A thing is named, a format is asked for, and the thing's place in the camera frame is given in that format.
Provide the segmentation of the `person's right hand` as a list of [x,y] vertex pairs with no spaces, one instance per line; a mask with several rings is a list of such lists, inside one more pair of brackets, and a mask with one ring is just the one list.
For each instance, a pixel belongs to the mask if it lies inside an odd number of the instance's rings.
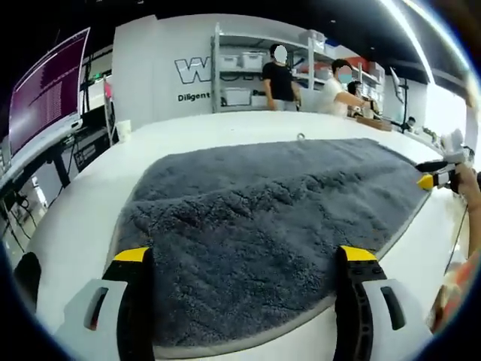
[[455,167],[455,173],[459,179],[458,192],[463,195],[468,209],[479,208],[480,188],[475,170],[461,163]]

